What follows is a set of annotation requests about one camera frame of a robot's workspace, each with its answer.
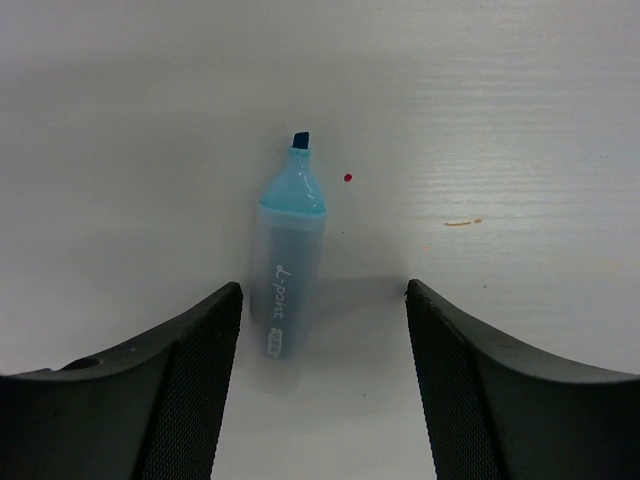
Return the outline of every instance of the blue marker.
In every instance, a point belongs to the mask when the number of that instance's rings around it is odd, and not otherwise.
[[[287,163],[258,205],[251,319],[262,353],[291,359],[306,342],[327,217],[310,168],[309,133],[296,133]]]

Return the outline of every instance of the black marker tip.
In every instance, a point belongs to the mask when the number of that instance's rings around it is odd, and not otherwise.
[[[293,148],[306,150],[309,148],[309,132],[298,132],[293,136]]]

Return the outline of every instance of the translucent marker body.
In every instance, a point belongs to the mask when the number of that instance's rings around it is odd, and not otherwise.
[[[258,204],[251,320],[261,353],[292,359],[306,343],[327,217],[310,169],[309,134],[297,133],[287,163]]]

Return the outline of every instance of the textured black surface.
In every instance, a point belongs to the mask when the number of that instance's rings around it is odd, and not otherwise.
[[[59,371],[0,377],[0,480],[208,479],[242,292]]]
[[[415,288],[407,292],[407,313],[438,480],[505,479],[464,338]]]
[[[526,345],[416,280],[407,311],[439,480],[640,479],[639,376]]]

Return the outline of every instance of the white table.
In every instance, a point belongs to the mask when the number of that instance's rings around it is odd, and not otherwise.
[[[428,478],[411,277],[640,372],[640,4],[219,3],[2,7],[0,371],[246,286],[260,186],[309,129],[324,319],[284,397],[241,339],[216,479]]]

